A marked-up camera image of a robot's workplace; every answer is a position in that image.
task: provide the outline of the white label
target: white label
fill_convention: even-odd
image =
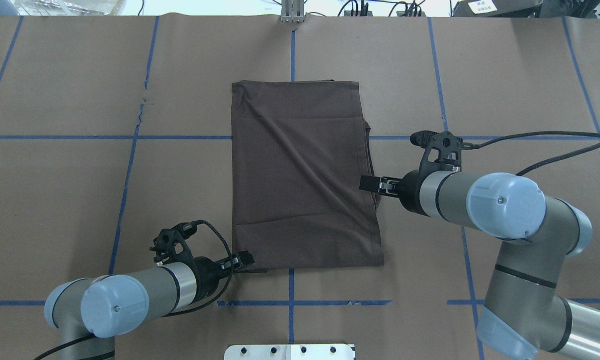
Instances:
[[[478,0],[469,2],[469,7],[474,14],[484,14],[498,11],[492,0]]]

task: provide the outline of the dark gray towel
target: dark gray towel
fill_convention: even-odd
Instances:
[[[233,84],[233,250],[253,269],[384,264],[359,85]]]

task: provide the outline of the gray cloth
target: gray cloth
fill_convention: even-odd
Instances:
[[[384,264],[359,85],[233,84],[233,250],[253,269]]]

